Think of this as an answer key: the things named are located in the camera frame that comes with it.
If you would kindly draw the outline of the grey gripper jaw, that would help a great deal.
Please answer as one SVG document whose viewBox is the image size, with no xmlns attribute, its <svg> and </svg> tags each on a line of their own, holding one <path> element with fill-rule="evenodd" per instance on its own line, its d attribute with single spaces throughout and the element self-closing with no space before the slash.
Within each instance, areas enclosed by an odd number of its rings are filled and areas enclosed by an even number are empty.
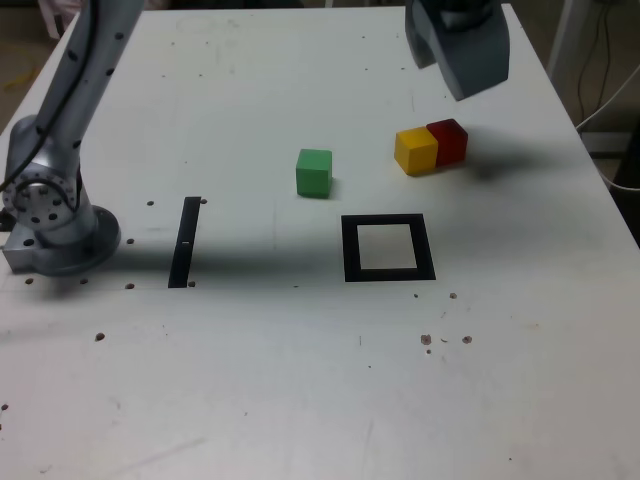
<svg viewBox="0 0 640 480">
<path fill-rule="evenodd" d="M 499 4 L 434 4 L 427 43 L 457 101 L 508 79 L 510 37 Z"/>
<path fill-rule="evenodd" d="M 439 2 L 409 0 L 405 6 L 405 33 L 414 63 L 424 69 L 436 63 L 431 43 L 436 38 Z"/>
</svg>

